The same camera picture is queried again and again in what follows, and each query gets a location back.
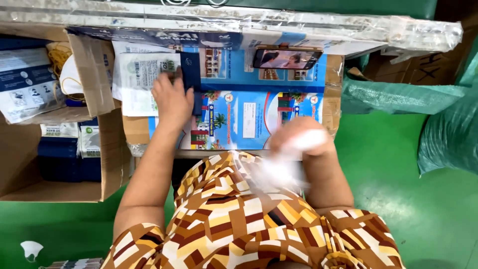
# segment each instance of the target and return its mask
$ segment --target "woman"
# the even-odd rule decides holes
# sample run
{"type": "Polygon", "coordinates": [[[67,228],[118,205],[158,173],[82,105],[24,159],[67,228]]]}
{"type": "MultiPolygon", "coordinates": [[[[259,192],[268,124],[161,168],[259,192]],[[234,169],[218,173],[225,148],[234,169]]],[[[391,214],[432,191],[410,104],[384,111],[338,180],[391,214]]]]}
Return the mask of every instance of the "woman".
{"type": "Polygon", "coordinates": [[[301,67],[300,54],[294,54],[294,55],[290,56],[289,61],[287,61],[286,63],[283,63],[281,65],[281,68],[301,69],[301,68],[304,68],[304,66],[301,67]]]}
{"type": "MultiPolygon", "coordinates": [[[[354,209],[331,137],[303,155],[310,184],[305,200],[286,189],[256,196],[224,153],[185,174],[166,228],[174,146],[194,95],[193,89],[184,94],[180,78],[171,85],[166,74],[152,94],[159,124],[121,200],[102,268],[404,268],[383,220],[354,209]]],[[[310,117],[292,120],[271,137],[271,154],[299,132],[322,128],[310,117]]],[[[261,161],[240,155],[250,165],[261,161]]]]}
{"type": "Polygon", "coordinates": [[[279,52],[267,52],[261,60],[261,68],[274,68],[272,62],[279,56],[279,52]]]}

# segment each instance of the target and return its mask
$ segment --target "brown geometric print dress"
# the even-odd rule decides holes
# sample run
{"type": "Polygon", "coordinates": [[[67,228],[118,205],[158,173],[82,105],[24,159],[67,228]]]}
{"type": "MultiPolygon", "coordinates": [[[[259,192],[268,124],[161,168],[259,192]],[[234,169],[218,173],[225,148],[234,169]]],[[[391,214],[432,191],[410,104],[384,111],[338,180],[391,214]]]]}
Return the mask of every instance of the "brown geometric print dress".
{"type": "MultiPolygon", "coordinates": [[[[252,165],[261,159],[239,157],[252,165]]],[[[182,180],[166,235],[154,224],[131,227],[102,268],[263,269],[278,261],[313,269],[404,268],[376,214],[353,209],[319,216],[293,191],[253,194],[242,172],[230,152],[200,161],[182,180]]]]}

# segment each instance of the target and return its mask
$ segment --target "phone screen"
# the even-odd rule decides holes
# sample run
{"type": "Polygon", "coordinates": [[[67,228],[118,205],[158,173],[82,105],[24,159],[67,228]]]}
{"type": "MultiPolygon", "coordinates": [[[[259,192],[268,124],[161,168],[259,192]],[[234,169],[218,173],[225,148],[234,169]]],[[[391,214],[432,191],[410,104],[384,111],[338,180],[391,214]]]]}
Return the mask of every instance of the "phone screen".
{"type": "Polygon", "coordinates": [[[272,69],[311,69],[321,55],[321,51],[257,49],[252,66],[272,69]]]}

